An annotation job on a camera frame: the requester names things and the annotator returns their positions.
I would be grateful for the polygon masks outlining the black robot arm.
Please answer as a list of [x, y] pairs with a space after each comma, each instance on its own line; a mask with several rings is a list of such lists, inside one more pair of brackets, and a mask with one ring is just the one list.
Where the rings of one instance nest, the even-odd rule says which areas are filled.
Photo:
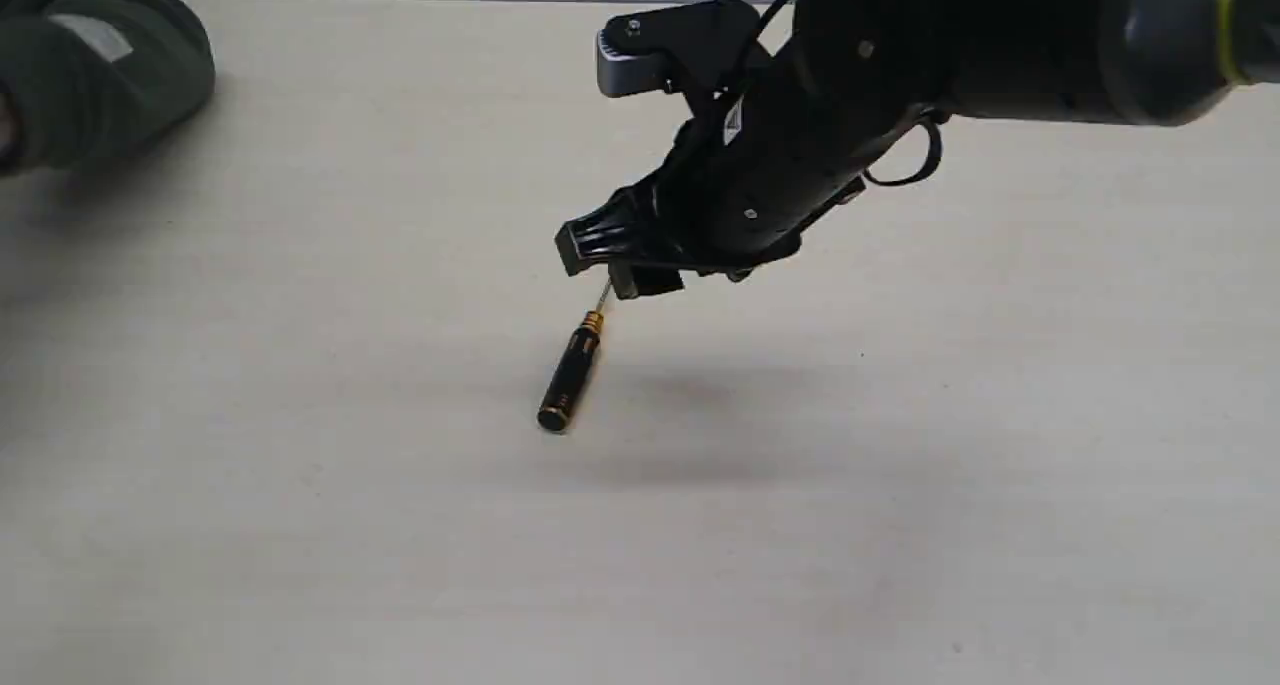
[[571, 278], [620, 300], [744, 280], [822, 216], [933, 175], [955, 119], [1184, 125], [1277, 82], [1277, 0], [744, 0], [614, 15], [595, 37], [609, 99], [678, 93], [655, 166], [564, 222]]

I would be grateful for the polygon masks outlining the dark green sleeved forearm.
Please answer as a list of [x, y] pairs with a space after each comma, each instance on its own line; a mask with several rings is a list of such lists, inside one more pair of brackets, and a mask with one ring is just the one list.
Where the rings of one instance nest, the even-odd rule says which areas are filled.
[[212, 97], [183, 0], [1, 0], [3, 175], [125, 157]]

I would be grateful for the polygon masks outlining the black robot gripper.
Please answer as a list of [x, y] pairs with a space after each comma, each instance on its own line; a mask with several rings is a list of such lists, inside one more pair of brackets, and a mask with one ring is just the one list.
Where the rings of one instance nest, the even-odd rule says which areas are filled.
[[864, 18], [796, 15], [767, 67], [681, 93], [690, 117], [654, 172], [557, 230], [564, 271], [607, 266], [614, 298], [630, 301], [680, 292], [681, 271], [742, 278], [794, 255], [904, 134], [929, 128], [911, 52]]

